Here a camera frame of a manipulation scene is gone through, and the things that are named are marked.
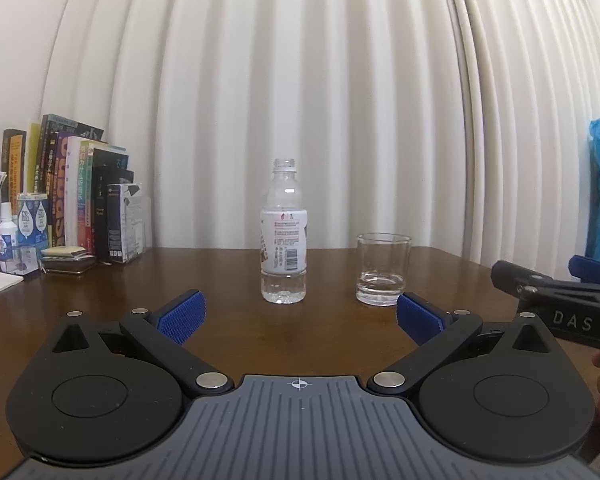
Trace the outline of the clear plastic water bottle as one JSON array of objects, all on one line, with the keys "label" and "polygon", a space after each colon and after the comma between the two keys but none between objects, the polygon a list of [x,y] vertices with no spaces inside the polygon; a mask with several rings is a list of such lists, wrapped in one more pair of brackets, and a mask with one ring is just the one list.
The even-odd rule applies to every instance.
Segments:
[{"label": "clear plastic water bottle", "polygon": [[296,162],[275,159],[272,175],[260,213],[261,295],[270,304],[298,304],[306,296],[308,212]]}]

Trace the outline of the small white dropper bottle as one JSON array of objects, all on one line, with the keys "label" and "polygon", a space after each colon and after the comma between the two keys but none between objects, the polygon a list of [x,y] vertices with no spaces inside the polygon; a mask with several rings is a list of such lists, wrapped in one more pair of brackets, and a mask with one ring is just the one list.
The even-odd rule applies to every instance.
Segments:
[{"label": "small white dropper bottle", "polygon": [[12,204],[1,203],[0,213],[0,270],[3,273],[15,274],[17,248],[17,226],[12,220]]}]

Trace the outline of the clear drinking glass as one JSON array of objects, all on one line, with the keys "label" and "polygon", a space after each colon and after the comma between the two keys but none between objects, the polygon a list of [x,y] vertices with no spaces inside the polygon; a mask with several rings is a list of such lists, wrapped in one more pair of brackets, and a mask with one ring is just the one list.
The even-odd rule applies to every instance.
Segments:
[{"label": "clear drinking glass", "polygon": [[403,234],[360,234],[356,299],[371,307],[393,307],[404,292],[411,248],[411,237]]}]

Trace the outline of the yellow sticky notes stack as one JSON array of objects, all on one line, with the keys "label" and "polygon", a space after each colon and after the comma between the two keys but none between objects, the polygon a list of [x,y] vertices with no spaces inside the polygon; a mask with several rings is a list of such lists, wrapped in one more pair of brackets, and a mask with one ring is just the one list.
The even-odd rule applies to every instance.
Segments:
[{"label": "yellow sticky notes stack", "polygon": [[87,255],[87,251],[81,246],[55,246],[41,250],[43,258],[75,259]]}]

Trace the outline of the white black product box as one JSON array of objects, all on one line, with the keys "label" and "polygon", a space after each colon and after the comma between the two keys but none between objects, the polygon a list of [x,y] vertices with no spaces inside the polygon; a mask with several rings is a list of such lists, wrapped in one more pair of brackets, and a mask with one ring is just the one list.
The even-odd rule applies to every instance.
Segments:
[{"label": "white black product box", "polygon": [[144,252],[144,203],[139,184],[108,185],[107,234],[110,262],[128,263]]}]

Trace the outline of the blue white eye-drop box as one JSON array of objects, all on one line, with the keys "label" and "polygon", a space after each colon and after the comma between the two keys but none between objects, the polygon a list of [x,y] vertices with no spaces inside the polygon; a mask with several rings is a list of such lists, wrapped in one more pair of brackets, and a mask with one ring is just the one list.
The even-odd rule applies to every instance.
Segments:
[{"label": "blue white eye-drop box", "polygon": [[44,193],[20,193],[17,205],[16,273],[26,276],[40,268],[42,250],[48,247],[48,198]]}]

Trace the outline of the white pleated curtain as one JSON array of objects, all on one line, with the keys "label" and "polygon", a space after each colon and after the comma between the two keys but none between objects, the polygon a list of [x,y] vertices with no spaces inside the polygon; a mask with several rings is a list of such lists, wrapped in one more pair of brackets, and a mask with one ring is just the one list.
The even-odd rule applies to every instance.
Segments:
[{"label": "white pleated curtain", "polygon": [[586,0],[41,0],[43,110],[130,151],[161,247],[255,248],[273,164],[308,240],[387,232],[544,272],[585,248]]}]

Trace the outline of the row of standing books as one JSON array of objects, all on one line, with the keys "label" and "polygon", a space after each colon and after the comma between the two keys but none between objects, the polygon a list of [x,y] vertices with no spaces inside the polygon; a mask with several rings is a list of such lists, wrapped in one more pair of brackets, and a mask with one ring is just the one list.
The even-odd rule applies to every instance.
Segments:
[{"label": "row of standing books", "polygon": [[[48,247],[81,246],[87,255],[79,258],[105,259],[107,188],[133,181],[129,158],[125,148],[104,140],[102,128],[46,114],[26,130],[3,131],[2,203],[12,204],[16,223],[20,193],[46,194]],[[41,256],[40,269],[55,259]]]}]

